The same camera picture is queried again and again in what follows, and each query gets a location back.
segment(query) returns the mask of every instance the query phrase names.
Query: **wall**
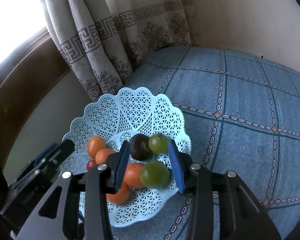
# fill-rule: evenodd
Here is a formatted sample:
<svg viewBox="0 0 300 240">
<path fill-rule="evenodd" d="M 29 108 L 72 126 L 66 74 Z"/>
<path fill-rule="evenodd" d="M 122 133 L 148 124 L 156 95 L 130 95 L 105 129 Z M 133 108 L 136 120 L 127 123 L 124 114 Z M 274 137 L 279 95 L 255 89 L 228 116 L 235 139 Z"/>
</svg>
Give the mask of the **wall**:
<svg viewBox="0 0 300 240">
<path fill-rule="evenodd" d="M 295 0 L 194 0 L 202 47 L 247 52 L 300 71 Z"/>
<path fill-rule="evenodd" d="M 60 143 L 70 130 L 71 121 L 83 116 L 90 102 L 74 73 L 67 73 L 43 98 L 20 131 L 3 170 L 6 180 L 14 179 L 53 142 Z"/>
</svg>

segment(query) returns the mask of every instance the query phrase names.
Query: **green tomato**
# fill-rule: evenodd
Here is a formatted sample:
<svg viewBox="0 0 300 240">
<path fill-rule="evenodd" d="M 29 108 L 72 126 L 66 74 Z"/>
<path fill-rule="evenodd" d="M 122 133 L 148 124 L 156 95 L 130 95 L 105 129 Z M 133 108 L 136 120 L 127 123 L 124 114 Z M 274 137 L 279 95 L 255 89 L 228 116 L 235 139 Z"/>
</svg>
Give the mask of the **green tomato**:
<svg viewBox="0 0 300 240">
<path fill-rule="evenodd" d="M 149 148 L 154 153 L 167 153 L 169 138 L 162 133 L 156 133 L 149 138 Z"/>
<path fill-rule="evenodd" d="M 139 178 L 146 187 L 158 189 L 169 184 L 170 172 L 162 162 L 152 161 L 143 166 Z"/>
</svg>

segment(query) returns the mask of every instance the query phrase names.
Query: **blue tablecloth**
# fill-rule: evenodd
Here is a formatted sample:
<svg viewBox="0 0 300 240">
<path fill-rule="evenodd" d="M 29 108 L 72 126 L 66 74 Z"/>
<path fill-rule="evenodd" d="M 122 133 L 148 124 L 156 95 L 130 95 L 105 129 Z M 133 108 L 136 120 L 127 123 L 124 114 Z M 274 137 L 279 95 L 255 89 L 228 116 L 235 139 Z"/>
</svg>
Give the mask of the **blue tablecloth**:
<svg viewBox="0 0 300 240">
<path fill-rule="evenodd" d="M 236 171 L 282 238 L 300 219 L 300 73 L 237 52 L 173 46 L 148 54 L 127 86 L 164 93 L 184 114 L 192 159 Z M 214 195 L 214 239 L 219 239 Z M 114 239 L 185 239 L 190 201 L 173 196 Z"/>
</svg>

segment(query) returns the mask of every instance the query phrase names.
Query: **lattice pattern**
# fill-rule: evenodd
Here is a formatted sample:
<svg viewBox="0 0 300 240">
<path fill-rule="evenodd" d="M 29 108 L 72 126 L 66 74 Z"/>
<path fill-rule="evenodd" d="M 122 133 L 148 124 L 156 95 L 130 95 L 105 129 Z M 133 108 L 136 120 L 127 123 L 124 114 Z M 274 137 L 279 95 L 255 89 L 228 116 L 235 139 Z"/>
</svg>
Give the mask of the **lattice pattern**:
<svg viewBox="0 0 300 240">
<path fill-rule="evenodd" d="M 87 143 L 94 135 L 103 137 L 109 148 L 118 151 L 124 140 L 130 140 L 137 133 L 151 136 L 158 132 L 174 139 L 180 151 L 191 153 L 191 141 L 184 130 L 183 114 L 167 96 L 153 96 L 147 88 L 123 88 L 117 96 L 103 95 L 98 102 L 87 105 L 83 117 L 71 123 L 70 132 L 63 139 L 71 139 L 75 143 L 75 151 L 61 164 L 61 171 L 74 174 L 86 172 L 86 163 L 90 159 L 86 152 Z M 152 160 L 159 160 L 171 168 L 166 154 L 154 155 Z M 130 156 L 129 163 L 133 162 L 139 161 Z M 131 190 L 130 201 L 125 205 L 108 202 L 112 226 L 125 227 L 150 219 L 178 191 L 174 179 L 164 189 Z M 85 194 L 82 193 L 80 211 L 83 215 L 84 201 Z"/>
</svg>

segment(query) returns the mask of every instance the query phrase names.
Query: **orange fruit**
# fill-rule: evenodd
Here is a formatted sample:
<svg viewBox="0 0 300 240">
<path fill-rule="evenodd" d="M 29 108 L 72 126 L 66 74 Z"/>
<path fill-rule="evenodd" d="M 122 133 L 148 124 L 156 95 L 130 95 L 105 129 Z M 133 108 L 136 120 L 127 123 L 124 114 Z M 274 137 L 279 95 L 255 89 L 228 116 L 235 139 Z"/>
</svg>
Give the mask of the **orange fruit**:
<svg viewBox="0 0 300 240">
<path fill-rule="evenodd" d="M 88 142 L 88 146 L 87 146 L 87 152 L 89 154 L 89 156 L 94 159 L 96 157 L 96 154 L 98 153 L 98 151 L 100 151 L 101 149 L 104 149 L 106 148 L 106 141 L 96 135 L 96 136 L 93 136 L 89 142 Z"/>
<path fill-rule="evenodd" d="M 141 169 L 145 166 L 142 163 L 130 163 L 127 165 L 126 173 L 124 174 L 123 181 L 130 187 L 140 189 L 145 186 L 140 180 Z"/>
<path fill-rule="evenodd" d="M 121 189 L 118 190 L 117 194 L 106 194 L 107 200 L 113 204 L 121 205 L 126 203 L 130 198 L 130 188 L 124 182 L 122 183 Z"/>
<path fill-rule="evenodd" d="M 115 153 L 115 151 L 107 148 L 99 150 L 95 157 L 97 165 L 106 163 L 108 156 L 112 153 Z"/>
</svg>

